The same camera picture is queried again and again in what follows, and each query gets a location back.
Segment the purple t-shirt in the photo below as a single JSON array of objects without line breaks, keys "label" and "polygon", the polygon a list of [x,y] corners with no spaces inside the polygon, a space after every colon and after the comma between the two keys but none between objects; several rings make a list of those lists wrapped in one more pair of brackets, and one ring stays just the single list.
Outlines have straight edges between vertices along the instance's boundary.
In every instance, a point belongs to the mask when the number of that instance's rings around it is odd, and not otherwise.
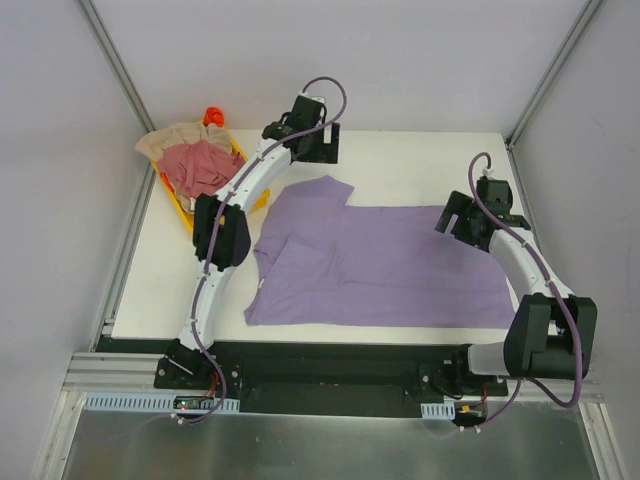
[{"label": "purple t-shirt", "polygon": [[254,247],[254,326],[502,329],[514,316],[489,254],[440,234],[439,206],[350,206],[330,176],[289,185]]}]

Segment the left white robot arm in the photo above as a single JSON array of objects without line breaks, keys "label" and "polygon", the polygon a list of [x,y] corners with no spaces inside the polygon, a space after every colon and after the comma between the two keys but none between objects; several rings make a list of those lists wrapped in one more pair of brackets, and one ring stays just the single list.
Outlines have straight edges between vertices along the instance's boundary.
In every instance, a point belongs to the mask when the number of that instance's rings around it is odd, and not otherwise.
[{"label": "left white robot arm", "polygon": [[206,354],[215,341],[227,285],[251,248],[248,215],[292,163],[335,164],[339,135],[340,124],[327,120],[325,100],[302,92],[289,112],[264,128],[255,153],[232,180],[196,200],[196,288],[183,327],[158,362],[156,388],[207,389],[221,380]]}]

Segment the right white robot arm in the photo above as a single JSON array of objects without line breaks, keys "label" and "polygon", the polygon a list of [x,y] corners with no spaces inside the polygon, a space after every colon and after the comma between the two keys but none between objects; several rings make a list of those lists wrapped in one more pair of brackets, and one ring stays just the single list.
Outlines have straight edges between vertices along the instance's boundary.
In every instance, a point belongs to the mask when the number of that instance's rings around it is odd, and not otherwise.
[{"label": "right white robot arm", "polygon": [[526,218],[513,214],[505,180],[481,177],[476,196],[450,194],[435,230],[490,254],[519,300],[505,340],[466,347],[450,369],[452,387],[473,394],[486,376],[575,380],[589,368],[597,307],[555,279]]}]

